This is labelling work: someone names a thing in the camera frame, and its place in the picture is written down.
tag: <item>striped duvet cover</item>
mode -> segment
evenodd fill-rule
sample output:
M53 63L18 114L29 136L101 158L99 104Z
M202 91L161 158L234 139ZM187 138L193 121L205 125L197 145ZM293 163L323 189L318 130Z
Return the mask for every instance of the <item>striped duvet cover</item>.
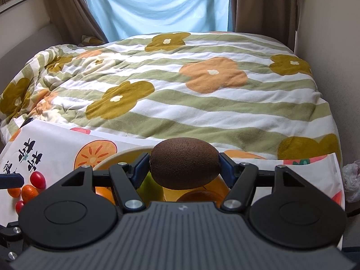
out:
M307 62L269 37L140 35L35 55L0 98L1 135L28 117L127 137L194 137L234 157L297 159L336 152L329 104Z

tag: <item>light blue cloth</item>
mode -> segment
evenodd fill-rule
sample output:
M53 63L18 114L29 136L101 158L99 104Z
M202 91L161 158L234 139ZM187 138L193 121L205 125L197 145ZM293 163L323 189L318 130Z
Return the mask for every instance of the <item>light blue cloth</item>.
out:
M86 0L107 39L138 34L231 31L229 0Z

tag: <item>green apple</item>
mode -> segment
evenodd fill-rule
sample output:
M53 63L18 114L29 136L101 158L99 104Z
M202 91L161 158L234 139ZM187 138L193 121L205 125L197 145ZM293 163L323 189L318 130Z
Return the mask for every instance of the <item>green apple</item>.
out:
M151 201L164 201L164 190L162 186L156 183L149 172L145 177L137 193L144 201L146 207L149 206Z

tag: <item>white wall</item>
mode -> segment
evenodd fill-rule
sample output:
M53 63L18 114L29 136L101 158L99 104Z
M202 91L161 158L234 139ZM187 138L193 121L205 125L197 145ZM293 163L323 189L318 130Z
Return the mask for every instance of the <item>white wall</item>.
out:
M360 159L360 0L302 0L295 53L330 103L344 164Z
M43 0L27 0L0 13L0 57L49 23Z

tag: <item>plastic bag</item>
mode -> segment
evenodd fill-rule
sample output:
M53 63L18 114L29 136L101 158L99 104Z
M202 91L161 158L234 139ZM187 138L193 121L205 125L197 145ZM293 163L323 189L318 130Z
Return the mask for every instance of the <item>plastic bag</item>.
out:
M360 160L342 168L345 200L349 203L360 201Z

